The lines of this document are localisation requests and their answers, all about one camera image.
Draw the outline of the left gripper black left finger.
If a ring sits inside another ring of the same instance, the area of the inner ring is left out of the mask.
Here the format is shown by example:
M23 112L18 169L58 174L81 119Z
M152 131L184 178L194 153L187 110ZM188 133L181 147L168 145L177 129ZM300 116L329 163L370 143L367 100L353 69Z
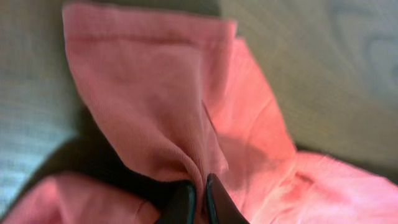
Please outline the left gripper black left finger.
M182 181L155 224L193 224L195 208L195 187L189 181Z

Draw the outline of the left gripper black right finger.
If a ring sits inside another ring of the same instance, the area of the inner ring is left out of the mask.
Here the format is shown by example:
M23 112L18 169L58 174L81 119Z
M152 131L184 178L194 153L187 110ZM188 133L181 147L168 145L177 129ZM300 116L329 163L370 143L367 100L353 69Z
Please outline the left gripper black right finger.
M205 195L209 224L249 224L215 174L207 177Z

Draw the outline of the orange printed t-shirt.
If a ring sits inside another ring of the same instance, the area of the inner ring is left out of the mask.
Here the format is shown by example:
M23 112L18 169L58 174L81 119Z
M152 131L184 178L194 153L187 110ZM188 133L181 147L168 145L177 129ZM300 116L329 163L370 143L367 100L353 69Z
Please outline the orange printed t-shirt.
M235 22L92 2L62 22L98 135L49 159L4 223L155 223L182 181L209 223L209 174L249 223L397 222L390 180L296 149Z

